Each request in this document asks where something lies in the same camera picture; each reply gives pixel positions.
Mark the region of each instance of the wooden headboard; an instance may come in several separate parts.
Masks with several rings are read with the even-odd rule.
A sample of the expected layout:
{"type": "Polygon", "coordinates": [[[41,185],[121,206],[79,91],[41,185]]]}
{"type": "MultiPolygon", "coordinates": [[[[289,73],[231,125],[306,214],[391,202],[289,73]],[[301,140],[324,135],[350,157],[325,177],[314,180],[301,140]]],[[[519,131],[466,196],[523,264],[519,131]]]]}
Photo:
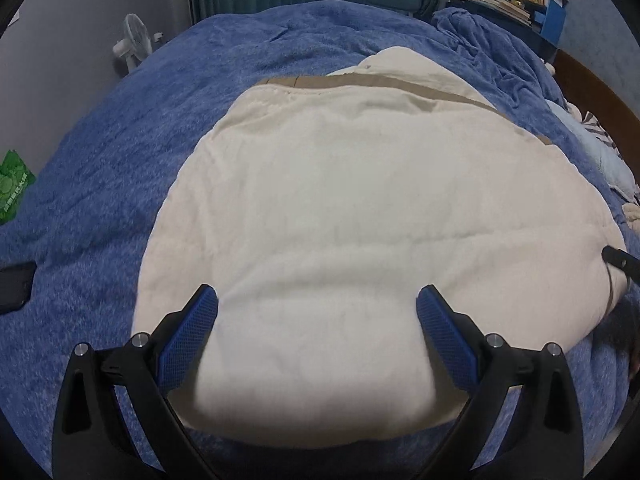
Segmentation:
{"type": "Polygon", "coordinates": [[[622,158],[640,182],[640,120],[587,67],[558,50],[553,63],[564,97],[580,111],[593,113],[617,144],[622,158]]]}

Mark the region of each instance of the wall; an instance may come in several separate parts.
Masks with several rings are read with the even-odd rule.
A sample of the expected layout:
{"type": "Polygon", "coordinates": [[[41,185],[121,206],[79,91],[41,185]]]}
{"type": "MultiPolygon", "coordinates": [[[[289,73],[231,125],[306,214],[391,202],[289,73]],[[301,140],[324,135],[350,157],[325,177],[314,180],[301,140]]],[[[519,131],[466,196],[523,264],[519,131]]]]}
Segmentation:
{"type": "Polygon", "coordinates": [[[17,150],[34,172],[122,77],[111,47],[129,12],[165,38],[189,26],[186,0],[25,0],[0,39],[0,157],[17,150]]]}
{"type": "Polygon", "coordinates": [[[640,46],[611,0],[569,0],[559,46],[640,117],[640,46]]]}

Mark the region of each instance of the blue fuzzy bedspread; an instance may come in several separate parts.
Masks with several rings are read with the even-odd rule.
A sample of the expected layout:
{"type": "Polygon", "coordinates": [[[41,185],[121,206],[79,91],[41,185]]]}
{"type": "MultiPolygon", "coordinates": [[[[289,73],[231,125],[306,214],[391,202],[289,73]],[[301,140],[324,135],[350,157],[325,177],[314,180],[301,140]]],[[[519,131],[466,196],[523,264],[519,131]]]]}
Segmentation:
{"type": "MultiPolygon", "coordinates": [[[[430,25],[346,2],[209,18],[153,54],[79,121],[28,189],[17,219],[0,228],[0,266],[38,263],[29,304],[0,316],[0,408],[45,468],[68,356],[81,340],[94,348],[126,341],[156,213],[200,137],[262,78],[327,74],[394,45],[455,72],[516,124],[560,146],[609,203],[628,250],[640,255],[620,200],[544,101],[562,104],[555,81],[532,51],[501,28],[459,9],[436,13],[430,25]]],[[[625,402],[638,305],[634,289],[569,352],[587,457],[625,402]]],[[[484,460],[497,449],[513,401],[503,410],[484,460]]],[[[130,406],[125,411],[142,455],[153,462],[130,406]]],[[[194,437],[229,478],[354,479],[375,472],[381,479],[408,478],[446,429],[313,451],[194,437]]]]}

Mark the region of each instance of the black phone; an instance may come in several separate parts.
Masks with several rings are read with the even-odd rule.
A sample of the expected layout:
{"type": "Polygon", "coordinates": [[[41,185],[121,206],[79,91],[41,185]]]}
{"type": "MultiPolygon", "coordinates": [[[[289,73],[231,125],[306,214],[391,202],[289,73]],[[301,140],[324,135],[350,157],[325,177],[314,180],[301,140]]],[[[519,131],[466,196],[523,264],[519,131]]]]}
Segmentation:
{"type": "Polygon", "coordinates": [[[18,310],[31,299],[36,262],[0,269],[0,314],[18,310]]]}

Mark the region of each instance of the green package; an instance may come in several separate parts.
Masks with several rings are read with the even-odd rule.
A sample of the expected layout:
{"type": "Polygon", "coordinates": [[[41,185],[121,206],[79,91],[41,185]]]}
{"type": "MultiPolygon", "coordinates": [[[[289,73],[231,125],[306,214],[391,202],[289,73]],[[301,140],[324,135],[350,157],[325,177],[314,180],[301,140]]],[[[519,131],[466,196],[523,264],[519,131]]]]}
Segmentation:
{"type": "Polygon", "coordinates": [[[0,225],[15,218],[24,190],[35,181],[20,156],[7,152],[0,166],[0,225]]]}

